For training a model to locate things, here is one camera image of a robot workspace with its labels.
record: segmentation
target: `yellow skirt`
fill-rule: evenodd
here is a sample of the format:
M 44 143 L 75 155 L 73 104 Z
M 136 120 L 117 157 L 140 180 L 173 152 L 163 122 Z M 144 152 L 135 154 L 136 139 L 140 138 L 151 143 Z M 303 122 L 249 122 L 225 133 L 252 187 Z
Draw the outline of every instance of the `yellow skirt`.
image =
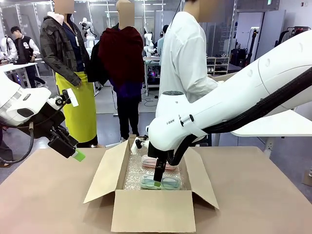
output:
M 79 143 L 92 140 L 97 135 L 97 113 L 93 84 L 88 83 L 84 72 L 76 72 L 82 81 L 80 88 L 73 86 L 60 74 L 56 73 L 57 86 L 60 91 L 71 88 L 79 106 L 64 106 L 65 124 L 69 134 Z

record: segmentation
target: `glass wall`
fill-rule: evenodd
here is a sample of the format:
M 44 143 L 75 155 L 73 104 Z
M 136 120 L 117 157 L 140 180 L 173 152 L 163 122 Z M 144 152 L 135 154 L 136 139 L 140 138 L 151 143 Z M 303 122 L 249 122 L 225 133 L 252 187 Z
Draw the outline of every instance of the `glass wall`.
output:
M 228 53 L 231 35 L 234 32 L 233 15 L 236 0 L 225 1 L 222 20 L 202 23 L 207 36 L 207 55 L 215 56 Z M 134 0 L 135 28 L 144 38 L 144 29 L 153 33 L 153 42 L 158 41 L 160 32 L 170 24 L 176 12 L 184 7 L 184 0 Z M 17 4 L 1 8 L 1 22 L 4 33 L 11 35 L 10 28 L 20 26 L 23 33 L 39 44 L 39 29 L 47 12 L 51 11 L 51 1 Z M 99 39 L 107 27 L 118 23 L 116 0 L 77 0 L 73 20 L 82 30 L 79 22 L 87 18 L 93 25 L 93 31 Z

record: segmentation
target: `plaid jacket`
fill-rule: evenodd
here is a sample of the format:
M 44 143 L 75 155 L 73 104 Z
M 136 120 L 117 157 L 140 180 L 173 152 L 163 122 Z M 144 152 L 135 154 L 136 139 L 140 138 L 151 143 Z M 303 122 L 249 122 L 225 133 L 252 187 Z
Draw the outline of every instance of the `plaid jacket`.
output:
M 89 54 L 84 46 L 80 30 L 73 22 L 72 25 L 78 35 L 82 61 L 87 67 L 90 62 Z M 77 62 L 72 45 L 63 26 L 50 16 L 44 18 L 41 26 L 40 46 L 44 62 L 73 86 L 78 86 L 81 80 L 74 73 L 77 71 Z

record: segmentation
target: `small cardboard box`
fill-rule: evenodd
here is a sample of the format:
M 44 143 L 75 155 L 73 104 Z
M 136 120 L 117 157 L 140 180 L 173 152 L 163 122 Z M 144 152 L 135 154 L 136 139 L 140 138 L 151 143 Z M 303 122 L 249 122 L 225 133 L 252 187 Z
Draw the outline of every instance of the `small cardboard box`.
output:
M 192 194 L 219 209 L 200 154 L 189 148 L 179 165 L 187 190 L 123 190 L 133 142 L 105 152 L 84 203 L 115 193 L 112 232 L 195 233 Z

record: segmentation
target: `brown table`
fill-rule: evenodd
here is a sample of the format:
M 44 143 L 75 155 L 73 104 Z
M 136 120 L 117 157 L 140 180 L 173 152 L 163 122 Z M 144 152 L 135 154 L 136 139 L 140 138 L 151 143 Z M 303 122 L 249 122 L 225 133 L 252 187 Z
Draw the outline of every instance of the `brown table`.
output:
M 258 148 L 195 150 L 220 206 L 194 196 L 198 234 L 311 233 L 311 203 Z M 105 149 L 83 151 L 79 163 L 38 150 L 18 167 L 0 185 L 0 233 L 110 233 L 114 194 L 82 204 Z

